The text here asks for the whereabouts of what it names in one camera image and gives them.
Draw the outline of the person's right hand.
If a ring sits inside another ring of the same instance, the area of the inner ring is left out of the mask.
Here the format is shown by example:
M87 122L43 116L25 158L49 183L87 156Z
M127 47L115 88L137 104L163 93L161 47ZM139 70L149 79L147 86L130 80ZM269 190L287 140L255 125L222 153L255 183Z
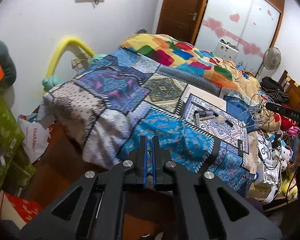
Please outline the person's right hand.
M300 166L300 143L298 144L298 150L297 153L295 154L294 165L296 167Z

